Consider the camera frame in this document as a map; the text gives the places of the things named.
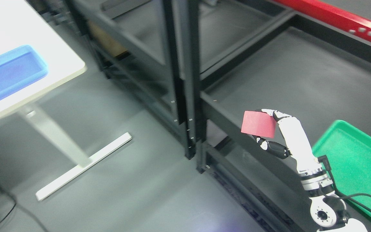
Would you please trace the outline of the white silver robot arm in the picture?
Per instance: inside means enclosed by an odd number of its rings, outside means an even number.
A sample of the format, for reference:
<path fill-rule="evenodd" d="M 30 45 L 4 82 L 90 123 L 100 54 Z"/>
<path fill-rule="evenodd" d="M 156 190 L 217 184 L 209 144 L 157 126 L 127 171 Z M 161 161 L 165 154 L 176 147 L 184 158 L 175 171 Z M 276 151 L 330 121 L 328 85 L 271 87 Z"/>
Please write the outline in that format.
<path fill-rule="evenodd" d="M 346 203 L 334 190 L 334 182 L 325 170 L 301 175 L 301 184 L 311 200 L 310 215 L 318 232 L 367 232 L 366 226 L 351 218 Z"/>

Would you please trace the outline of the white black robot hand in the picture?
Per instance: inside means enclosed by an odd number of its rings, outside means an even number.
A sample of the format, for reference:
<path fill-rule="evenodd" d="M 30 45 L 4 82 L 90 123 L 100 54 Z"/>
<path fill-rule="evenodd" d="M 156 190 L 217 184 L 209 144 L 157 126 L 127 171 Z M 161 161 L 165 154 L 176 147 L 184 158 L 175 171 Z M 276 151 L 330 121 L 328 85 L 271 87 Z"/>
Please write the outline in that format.
<path fill-rule="evenodd" d="M 287 157 L 295 159 L 296 170 L 300 176 L 314 175 L 322 171 L 323 168 L 313 155 L 303 126 L 296 117 L 270 109 L 261 109 L 255 112 L 265 113 L 277 123 L 286 144 L 284 146 L 275 141 L 269 141 L 261 136 L 254 135 L 260 148 L 282 160 Z"/>

